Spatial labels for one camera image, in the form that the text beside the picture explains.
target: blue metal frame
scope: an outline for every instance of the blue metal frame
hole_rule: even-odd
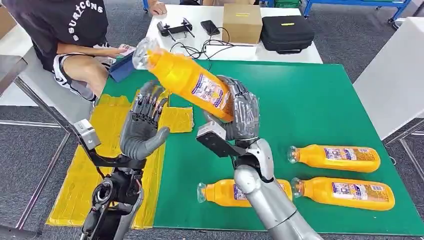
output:
[[[388,20],[393,22],[405,10],[411,0],[404,1],[362,1],[362,0],[306,0],[306,7],[303,16],[308,17],[312,4],[339,4],[339,5],[361,5],[361,6],[378,6],[378,7],[394,7],[397,8],[396,13]]]
[[[143,10],[146,11],[146,13],[149,10],[149,3],[147,0],[143,0]]]
[[[274,0],[268,0],[268,8],[274,7]]]

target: phone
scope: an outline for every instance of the phone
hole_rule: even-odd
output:
[[[201,21],[200,25],[207,32],[209,36],[220,34],[220,30],[215,26],[211,20]]]

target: gray carpet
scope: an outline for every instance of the gray carpet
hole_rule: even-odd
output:
[[[143,12],[141,0],[105,0],[109,18],[107,38],[113,46],[126,43],[135,46],[146,34],[150,17]],[[177,4],[177,0],[166,0]],[[404,16],[410,16],[416,5],[411,3]],[[316,37],[315,44],[324,63],[343,64],[354,81],[380,48],[394,33],[386,24],[393,15],[392,8],[375,11],[374,7],[314,4],[308,21]],[[51,121],[40,109],[34,107],[0,106],[0,119],[21,121]],[[55,128],[37,128],[0,125],[0,224],[14,226],[25,208],[48,161],[54,154],[64,132]],[[406,139],[415,156],[424,163],[424,137]],[[37,240],[79,239],[77,227],[44,225],[56,196],[66,176],[76,148],[71,139],[30,215],[25,229],[42,232]],[[424,217],[424,185],[417,171],[398,142],[387,149],[397,160],[396,169],[402,177],[416,207]],[[329,240],[412,240],[419,237],[324,235]],[[16,238],[1,237],[0,240]],[[126,239],[152,240],[248,240],[270,239],[265,232],[198,231],[178,229],[131,230]]]

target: black t-shirt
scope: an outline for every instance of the black t-shirt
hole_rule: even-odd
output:
[[[93,47],[106,41],[103,0],[3,0],[32,38],[44,69],[53,70],[58,43]]]

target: plastic bottle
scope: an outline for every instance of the plastic bottle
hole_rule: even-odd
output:
[[[290,163],[310,167],[371,173],[380,166],[380,156],[370,147],[309,145],[291,146],[287,152]]]
[[[287,180],[277,179],[288,198],[292,200],[292,189]],[[199,183],[197,186],[197,200],[214,202],[223,207],[252,207],[246,196],[236,186],[233,179],[219,180],[216,183],[205,185]]]
[[[182,54],[159,48],[155,40],[144,38],[135,50],[132,63],[136,69],[147,69],[167,90],[230,122],[233,103],[224,83],[212,73]]]
[[[314,177],[293,178],[291,188],[295,198],[308,197],[321,204],[386,211],[395,205],[390,187],[375,181]]]

